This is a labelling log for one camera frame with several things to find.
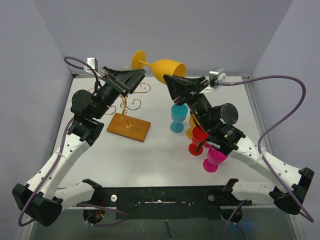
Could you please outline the blue wine glass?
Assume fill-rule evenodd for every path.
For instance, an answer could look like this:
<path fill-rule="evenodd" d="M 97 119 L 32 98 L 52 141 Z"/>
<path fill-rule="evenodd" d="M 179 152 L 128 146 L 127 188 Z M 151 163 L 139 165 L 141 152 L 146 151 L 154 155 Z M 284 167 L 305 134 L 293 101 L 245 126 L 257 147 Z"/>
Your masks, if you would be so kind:
<path fill-rule="evenodd" d="M 170 130 L 174 133 L 181 133 L 184 130 L 183 122 L 187 118 L 188 107 L 183 104 L 181 106 L 173 105 L 171 107 L 171 119 Z"/>

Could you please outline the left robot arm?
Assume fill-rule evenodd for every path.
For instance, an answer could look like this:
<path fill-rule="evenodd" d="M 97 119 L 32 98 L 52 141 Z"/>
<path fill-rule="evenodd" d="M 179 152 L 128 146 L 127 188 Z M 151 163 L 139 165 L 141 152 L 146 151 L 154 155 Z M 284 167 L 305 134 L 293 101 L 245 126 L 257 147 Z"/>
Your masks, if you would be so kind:
<path fill-rule="evenodd" d="M 90 179 L 61 190 L 58 187 L 100 136 L 105 125 L 99 119 L 119 96 L 133 94 L 146 74 L 144 69 L 114 70 L 106 66 L 103 69 L 103 86 L 93 93 L 80 89 L 73 94 L 70 111 L 74 116 L 63 131 L 59 148 L 31 179 L 12 189 L 20 214 L 27 214 L 44 227 L 54 223 L 66 208 L 82 202 L 95 206 L 102 199 L 98 190 L 101 186 Z"/>

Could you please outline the yellow wine glass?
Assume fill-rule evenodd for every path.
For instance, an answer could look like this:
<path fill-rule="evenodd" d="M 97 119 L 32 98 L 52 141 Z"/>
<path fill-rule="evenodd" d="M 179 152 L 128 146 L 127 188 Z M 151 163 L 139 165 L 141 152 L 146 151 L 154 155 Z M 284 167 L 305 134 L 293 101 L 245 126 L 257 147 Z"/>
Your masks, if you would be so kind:
<path fill-rule="evenodd" d="M 187 73 L 184 63 L 172 59 L 159 59 L 153 63 L 148 63 L 146 53 L 143 50 L 138 50 L 132 57 L 131 69 L 143 69 L 144 66 L 148 66 L 153 76 L 164 85 L 166 85 L 164 75 L 185 77 Z"/>

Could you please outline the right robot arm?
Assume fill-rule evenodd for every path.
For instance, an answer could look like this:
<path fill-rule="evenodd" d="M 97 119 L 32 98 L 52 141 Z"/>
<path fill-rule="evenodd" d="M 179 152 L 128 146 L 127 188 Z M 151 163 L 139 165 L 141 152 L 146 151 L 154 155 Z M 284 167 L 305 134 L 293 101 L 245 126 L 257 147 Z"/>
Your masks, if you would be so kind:
<path fill-rule="evenodd" d="M 204 76 L 186 78 L 168 74 L 165 74 L 163 79 L 174 104 L 176 106 L 186 104 L 196 126 L 208 135 L 206 142 L 219 153 L 241 161 L 272 183 L 272 185 L 253 187 L 250 189 L 251 193 L 256 193 L 258 189 L 268 190 L 267 200 L 272 200 L 280 210 L 313 221 L 309 212 L 303 207 L 303 202 L 314 177 L 314 171 L 307 167 L 291 166 L 263 150 L 261 146 L 263 138 L 288 119 L 303 103 L 306 86 L 300 79 L 289 75 L 267 75 L 243 81 L 225 82 L 206 79 Z M 212 106 L 204 95 L 205 91 L 213 91 L 216 87 L 239 86 L 268 79 L 292 80 L 300 85 L 302 94 L 297 105 L 263 132 L 257 143 L 235 127 L 239 114 L 234 105 L 225 103 Z"/>

